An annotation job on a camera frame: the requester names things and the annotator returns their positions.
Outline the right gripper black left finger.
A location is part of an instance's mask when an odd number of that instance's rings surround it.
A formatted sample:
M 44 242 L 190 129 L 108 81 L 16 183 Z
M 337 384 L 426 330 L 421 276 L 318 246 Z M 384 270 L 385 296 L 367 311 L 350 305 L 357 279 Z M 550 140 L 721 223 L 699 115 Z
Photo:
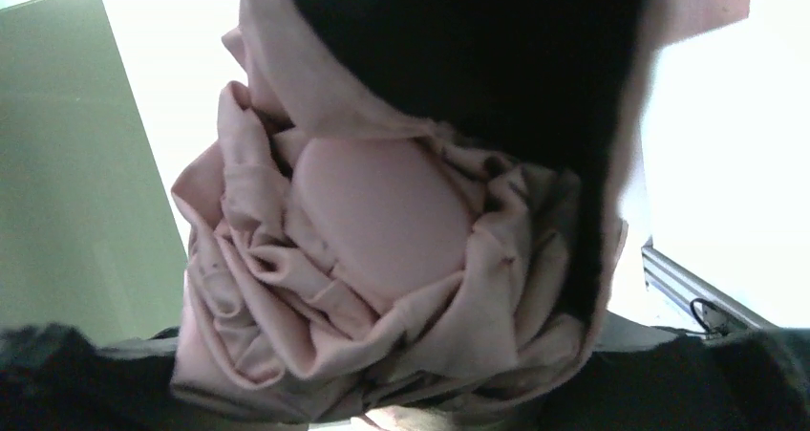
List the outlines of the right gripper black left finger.
M 1 332 L 4 430 L 264 430 L 171 396 L 179 330 L 98 347 L 50 323 Z

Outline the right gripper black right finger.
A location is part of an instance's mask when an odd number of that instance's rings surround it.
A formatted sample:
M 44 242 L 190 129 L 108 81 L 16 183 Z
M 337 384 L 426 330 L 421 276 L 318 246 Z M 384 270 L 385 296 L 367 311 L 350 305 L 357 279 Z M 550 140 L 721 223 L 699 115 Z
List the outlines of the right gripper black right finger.
M 513 430 L 806 430 L 809 332 L 679 337 L 601 352 L 526 407 Z

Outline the pink black folding umbrella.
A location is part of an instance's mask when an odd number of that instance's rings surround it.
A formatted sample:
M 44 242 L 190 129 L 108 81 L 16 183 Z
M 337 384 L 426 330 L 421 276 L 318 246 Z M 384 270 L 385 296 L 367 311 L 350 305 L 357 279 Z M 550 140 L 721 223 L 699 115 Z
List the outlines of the pink black folding umbrella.
M 171 393 L 243 420 L 494 424 L 593 355 L 670 0 L 240 0 L 175 182 Z

